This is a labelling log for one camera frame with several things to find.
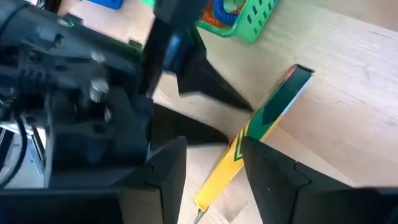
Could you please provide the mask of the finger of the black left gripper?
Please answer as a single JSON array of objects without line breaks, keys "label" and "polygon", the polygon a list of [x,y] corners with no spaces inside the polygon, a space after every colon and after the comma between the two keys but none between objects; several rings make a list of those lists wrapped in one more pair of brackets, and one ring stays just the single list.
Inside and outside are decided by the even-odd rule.
[{"label": "finger of the black left gripper", "polygon": [[252,106],[208,60],[205,43],[196,28],[177,33],[179,43],[173,61],[178,92],[200,92],[228,106],[252,111]]},{"label": "finger of the black left gripper", "polygon": [[189,146],[229,143],[228,137],[216,128],[155,104],[150,122],[150,144],[162,146],[179,136],[185,136]]}]

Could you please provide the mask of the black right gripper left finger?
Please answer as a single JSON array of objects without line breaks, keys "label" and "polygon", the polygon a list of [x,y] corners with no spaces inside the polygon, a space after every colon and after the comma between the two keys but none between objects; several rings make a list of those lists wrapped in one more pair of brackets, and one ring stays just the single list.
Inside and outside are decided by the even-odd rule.
[{"label": "black right gripper left finger", "polygon": [[178,222],[186,176],[187,142],[177,137],[119,181],[124,223]]}]

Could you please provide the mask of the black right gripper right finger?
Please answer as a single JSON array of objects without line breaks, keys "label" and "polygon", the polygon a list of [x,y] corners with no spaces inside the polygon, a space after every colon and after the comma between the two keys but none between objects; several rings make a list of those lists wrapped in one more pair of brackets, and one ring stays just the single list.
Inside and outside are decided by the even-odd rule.
[{"label": "black right gripper right finger", "polygon": [[299,188],[310,183],[297,161],[260,141],[243,138],[243,160],[263,223],[291,223]]}]

